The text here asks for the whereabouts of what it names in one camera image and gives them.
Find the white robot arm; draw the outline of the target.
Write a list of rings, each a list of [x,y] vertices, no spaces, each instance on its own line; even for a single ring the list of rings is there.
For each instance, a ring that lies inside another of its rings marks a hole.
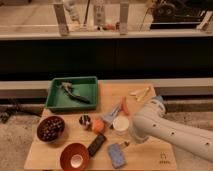
[[[161,96],[146,101],[131,119],[130,135],[134,141],[143,143],[153,136],[213,162],[213,132],[169,121],[165,114]]]

